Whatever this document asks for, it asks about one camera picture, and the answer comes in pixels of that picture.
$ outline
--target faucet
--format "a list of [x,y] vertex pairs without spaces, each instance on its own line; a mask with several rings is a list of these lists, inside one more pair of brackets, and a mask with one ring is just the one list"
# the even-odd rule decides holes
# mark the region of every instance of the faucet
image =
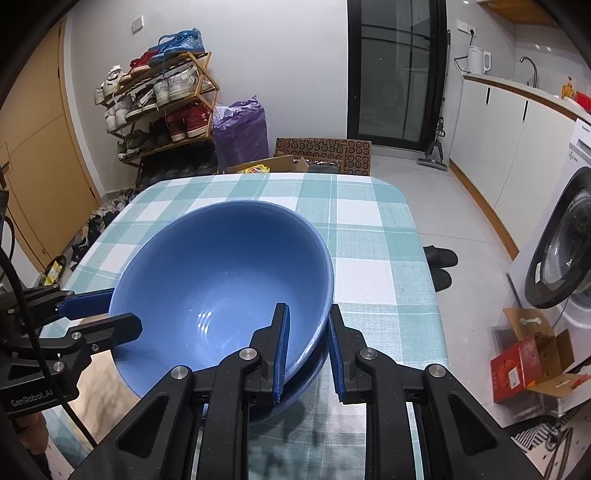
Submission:
[[524,60],[529,60],[534,66],[534,88],[538,88],[538,68],[535,66],[534,61],[529,57],[521,57],[519,63],[523,63]]

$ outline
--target white kettle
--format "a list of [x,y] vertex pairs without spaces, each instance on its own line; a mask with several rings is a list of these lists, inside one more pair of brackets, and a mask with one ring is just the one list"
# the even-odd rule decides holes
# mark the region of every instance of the white kettle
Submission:
[[468,71],[484,74],[491,69],[491,52],[478,47],[468,47]]

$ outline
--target tiled floor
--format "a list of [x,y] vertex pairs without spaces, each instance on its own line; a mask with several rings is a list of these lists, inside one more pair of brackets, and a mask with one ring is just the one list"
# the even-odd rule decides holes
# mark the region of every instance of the tiled floor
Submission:
[[452,373],[501,425],[521,420],[537,406],[533,396],[509,407],[492,402],[490,360],[515,342],[502,311],[515,306],[506,277],[511,258],[495,231],[451,172],[374,155],[371,174],[402,190],[423,245],[458,256],[448,269],[452,286],[437,294]]

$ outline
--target tablecloth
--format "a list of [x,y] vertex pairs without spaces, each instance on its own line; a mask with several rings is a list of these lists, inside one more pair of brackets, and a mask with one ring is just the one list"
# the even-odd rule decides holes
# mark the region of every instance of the tablecloth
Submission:
[[[400,190],[372,177],[236,174],[161,181],[139,194],[91,247],[66,289],[114,287],[141,245],[186,212],[232,199],[278,203],[309,220],[335,269],[335,302],[369,346],[416,368],[447,365],[443,328],[421,239]],[[62,336],[58,320],[43,336]],[[418,476],[422,466],[412,408]],[[78,463],[86,449],[57,407],[46,414],[56,445]],[[251,479],[362,479],[365,406],[338,402],[330,362],[282,414],[250,428]]]

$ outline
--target metal bolt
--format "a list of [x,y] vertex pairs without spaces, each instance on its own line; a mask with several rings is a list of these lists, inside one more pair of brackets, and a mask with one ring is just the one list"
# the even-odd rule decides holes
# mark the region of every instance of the metal bolt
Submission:
[[178,367],[174,367],[170,371],[170,376],[172,378],[177,379],[177,380],[181,380],[181,379],[185,378],[188,374],[189,374],[189,369],[187,367],[185,367],[184,365],[179,365]]
[[434,377],[441,378],[447,373],[447,370],[443,365],[432,364],[429,365],[429,373]]
[[361,358],[365,358],[366,360],[373,360],[378,356],[378,351],[374,348],[362,348],[359,351]]
[[252,360],[256,357],[256,350],[254,348],[243,348],[238,355],[243,360]]

